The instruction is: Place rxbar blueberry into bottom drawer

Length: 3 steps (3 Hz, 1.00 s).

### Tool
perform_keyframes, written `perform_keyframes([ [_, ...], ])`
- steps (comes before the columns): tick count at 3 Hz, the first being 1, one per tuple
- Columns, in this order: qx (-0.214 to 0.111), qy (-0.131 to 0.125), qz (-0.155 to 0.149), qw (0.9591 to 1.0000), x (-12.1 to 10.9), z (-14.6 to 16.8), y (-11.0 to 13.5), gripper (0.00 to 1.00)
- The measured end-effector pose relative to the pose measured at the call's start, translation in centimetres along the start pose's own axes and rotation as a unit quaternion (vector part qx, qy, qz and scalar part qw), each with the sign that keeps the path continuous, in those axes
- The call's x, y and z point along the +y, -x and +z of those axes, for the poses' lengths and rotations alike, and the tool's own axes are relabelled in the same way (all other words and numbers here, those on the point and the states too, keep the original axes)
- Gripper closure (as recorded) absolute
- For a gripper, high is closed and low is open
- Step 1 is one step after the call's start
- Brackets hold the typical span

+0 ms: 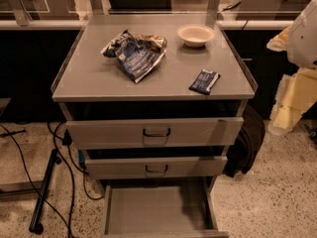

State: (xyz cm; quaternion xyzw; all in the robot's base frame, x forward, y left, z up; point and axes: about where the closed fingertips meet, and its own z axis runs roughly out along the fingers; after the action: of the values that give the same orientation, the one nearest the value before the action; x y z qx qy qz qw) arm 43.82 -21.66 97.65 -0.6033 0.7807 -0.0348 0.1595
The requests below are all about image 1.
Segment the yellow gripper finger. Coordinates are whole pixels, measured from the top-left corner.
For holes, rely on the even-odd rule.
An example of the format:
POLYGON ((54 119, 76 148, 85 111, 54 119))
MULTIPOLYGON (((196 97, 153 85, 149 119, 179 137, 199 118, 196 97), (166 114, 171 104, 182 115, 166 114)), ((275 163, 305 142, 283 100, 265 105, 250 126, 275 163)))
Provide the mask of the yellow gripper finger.
POLYGON ((268 130, 276 136, 291 132, 294 126, 317 102, 317 70, 300 68, 285 78, 285 90, 279 89, 278 101, 272 110, 268 130))
POLYGON ((278 35, 273 37, 268 41, 266 47, 275 52, 283 52, 287 50, 288 40, 289 40, 289 32, 291 27, 287 27, 282 30, 278 35))

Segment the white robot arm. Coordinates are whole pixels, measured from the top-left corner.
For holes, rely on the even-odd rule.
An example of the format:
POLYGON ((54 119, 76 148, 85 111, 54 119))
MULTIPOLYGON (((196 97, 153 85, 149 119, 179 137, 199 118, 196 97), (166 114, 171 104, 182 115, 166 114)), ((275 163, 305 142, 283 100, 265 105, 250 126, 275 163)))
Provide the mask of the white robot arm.
POLYGON ((270 114, 268 130, 282 136, 317 102, 317 0, 311 0, 293 24, 266 47, 286 51, 288 61, 298 66, 293 76, 285 75, 280 81, 270 114))

